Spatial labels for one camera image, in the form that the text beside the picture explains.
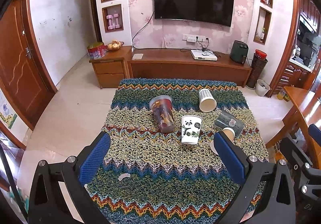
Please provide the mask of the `white panda paper cup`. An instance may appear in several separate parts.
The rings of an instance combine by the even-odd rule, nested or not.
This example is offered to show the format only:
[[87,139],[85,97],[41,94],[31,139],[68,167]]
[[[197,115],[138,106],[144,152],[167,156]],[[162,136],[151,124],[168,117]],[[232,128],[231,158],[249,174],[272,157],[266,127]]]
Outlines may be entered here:
[[181,143],[197,145],[200,136],[202,118],[196,115],[182,116]]

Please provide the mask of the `brown sleeved paper cup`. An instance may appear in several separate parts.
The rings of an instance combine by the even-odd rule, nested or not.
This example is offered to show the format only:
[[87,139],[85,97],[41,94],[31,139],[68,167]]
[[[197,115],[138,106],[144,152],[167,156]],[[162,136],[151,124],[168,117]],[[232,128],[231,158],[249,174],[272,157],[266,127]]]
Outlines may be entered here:
[[231,146],[235,138],[235,131],[230,127],[223,128],[220,132],[215,133],[211,141],[211,150],[218,156],[232,153]]

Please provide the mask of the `dark transparent plastic cup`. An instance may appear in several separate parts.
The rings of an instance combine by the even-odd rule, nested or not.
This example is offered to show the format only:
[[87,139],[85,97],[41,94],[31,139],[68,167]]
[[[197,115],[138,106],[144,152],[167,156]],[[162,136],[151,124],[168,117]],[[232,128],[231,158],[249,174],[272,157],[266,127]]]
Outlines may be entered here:
[[214,124],[219,128],[231,128],[234,130],[235,137],[239,137],[244,129],[245,124],[231,115],[230,113],[222,110]]

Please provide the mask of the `white dotted paper cup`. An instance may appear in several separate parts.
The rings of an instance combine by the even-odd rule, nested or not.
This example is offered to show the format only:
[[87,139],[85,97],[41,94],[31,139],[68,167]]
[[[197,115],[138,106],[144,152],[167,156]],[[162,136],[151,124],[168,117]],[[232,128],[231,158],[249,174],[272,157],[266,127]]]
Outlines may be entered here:
[[217,106],[216,100],[209,89],[201,89],[199,91],[199,108],[205,113],[213,111]]

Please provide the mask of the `wooden dining table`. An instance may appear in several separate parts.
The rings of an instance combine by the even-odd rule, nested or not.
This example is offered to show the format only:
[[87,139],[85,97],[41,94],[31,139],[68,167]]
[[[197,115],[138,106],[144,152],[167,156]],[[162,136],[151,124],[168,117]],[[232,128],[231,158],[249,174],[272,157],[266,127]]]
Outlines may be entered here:
[[290,98],[293,107],[282,119],[284,126],[265,146],[268,149],[273,147],[278,141],[284,138],[295,125],[298,125],[307,142],[307,148],[313,166],[319,169],[320,145],[309,135],[308,127],[311,124],[315,124],[320,128],[320,88],[318,88],[315,93],[296,87],[284,87],[284,91]]

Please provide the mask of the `white waste bin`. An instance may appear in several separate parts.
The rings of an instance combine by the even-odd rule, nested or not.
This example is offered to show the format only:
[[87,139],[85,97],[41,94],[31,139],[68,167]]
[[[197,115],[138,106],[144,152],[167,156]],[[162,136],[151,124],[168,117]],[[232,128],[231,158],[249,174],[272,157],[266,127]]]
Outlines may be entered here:
[[260,96],[264,97],[265,94],[270,90],[269,84],[267,84],[264,80],[258,79],[256,86],[255,86],[255,93]]

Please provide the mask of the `colourful knitted table cloth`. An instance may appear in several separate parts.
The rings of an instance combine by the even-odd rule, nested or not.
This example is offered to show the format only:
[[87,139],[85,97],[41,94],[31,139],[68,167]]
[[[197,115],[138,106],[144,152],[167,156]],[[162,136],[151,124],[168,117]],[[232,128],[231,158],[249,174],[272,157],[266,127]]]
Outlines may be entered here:
[[[199,91],[209,89],[216,108],[199,108]],[[161,133],[149,103],[172,98],[176,128]],[[245,154],[268,160],[268,151],[243,93],[229,81],[124,79],[115,92],[103,131],[111,146],[92,181],[90,197],[111,223],[213,223],[239,185],[210,147],[224,110],[245,126],[234,143]],[[182,116],[202,118],[197,145],[181,143]],[[122,181],[118,177],[130,173]]]

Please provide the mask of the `dark woven tall stand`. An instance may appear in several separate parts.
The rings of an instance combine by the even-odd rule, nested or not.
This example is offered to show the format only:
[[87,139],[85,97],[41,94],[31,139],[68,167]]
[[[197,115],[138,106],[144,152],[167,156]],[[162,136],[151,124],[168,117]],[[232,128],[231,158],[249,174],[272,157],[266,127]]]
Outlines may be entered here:
[[251,62],[251,73],[248,77],[248,81],[246,82],[246,86],[250,89],[254,89],[257,80],[259,79],[263,69],[265,68],[266,64],[268,63],[268,60],[262,59],[259,57],[256,53],[254,53],[252,62]]

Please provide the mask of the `red lidded container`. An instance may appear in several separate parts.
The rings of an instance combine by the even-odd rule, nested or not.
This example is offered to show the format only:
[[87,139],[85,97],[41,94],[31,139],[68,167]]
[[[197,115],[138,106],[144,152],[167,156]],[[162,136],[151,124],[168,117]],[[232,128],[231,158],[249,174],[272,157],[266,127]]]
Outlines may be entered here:
[[262,59],[262,60],[266,59],[266,57],[267,57],[267,54],[266,54],[264,51],[259,50],[259,49],[256,49],[256,50],[255,50],[255,55],[256,55],[258,58]]

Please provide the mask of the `wooden drawer side cabinet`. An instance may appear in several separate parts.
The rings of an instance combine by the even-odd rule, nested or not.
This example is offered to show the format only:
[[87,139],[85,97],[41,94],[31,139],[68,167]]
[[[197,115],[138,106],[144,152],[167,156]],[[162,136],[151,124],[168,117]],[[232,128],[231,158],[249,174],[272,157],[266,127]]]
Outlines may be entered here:
[[132,59],[132,46],[122,46],[107,52],[103,58],[91,59],[93,71],[101,89],[118,88],[120,81],[130,78],[128,62]]

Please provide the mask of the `brown wooden door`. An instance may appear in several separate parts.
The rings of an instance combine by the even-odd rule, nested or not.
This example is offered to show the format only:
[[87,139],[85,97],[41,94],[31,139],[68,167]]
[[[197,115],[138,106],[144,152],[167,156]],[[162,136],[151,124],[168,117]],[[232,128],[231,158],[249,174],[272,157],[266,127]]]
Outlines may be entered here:
[[30,129],[57,92],[36,41],[29,0],[12,0],[1,18],[1,89]]

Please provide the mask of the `long wooden TV cabinet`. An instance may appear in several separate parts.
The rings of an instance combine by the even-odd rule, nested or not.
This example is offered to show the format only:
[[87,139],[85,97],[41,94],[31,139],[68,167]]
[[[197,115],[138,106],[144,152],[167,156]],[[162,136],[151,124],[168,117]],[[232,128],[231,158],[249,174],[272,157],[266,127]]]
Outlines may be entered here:
[[251,73],[248,64],[239,64],[228,54],[221,54],[217,61],[195,60],[189,50],[142,49],[134,54],[142,54],[139,60],[128,61],[132,78],[199,79],[231,81],[244,87]]

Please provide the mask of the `white paper on cabinet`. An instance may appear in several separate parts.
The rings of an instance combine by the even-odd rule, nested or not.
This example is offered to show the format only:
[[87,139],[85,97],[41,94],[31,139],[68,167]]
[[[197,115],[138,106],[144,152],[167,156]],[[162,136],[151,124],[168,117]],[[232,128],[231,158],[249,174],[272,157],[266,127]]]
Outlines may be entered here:
[[143,58],[143,53],[135,53],[133,54],[132,60],[141,60]]

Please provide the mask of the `fruit basket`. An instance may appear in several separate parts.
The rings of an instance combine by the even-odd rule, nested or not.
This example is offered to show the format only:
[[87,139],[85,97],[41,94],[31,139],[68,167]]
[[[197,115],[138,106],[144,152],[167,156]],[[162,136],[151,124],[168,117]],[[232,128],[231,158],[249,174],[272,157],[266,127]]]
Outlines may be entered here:
[[107,45],[107,51],[117,51],[124,45],[123,41],[113,40]]

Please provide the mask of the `black wall television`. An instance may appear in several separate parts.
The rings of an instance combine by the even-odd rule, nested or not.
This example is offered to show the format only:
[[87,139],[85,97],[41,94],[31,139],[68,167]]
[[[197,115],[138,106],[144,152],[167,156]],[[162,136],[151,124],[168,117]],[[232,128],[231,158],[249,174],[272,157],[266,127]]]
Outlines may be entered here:
[[230,26],[234,0],[154,0],[154,17]]

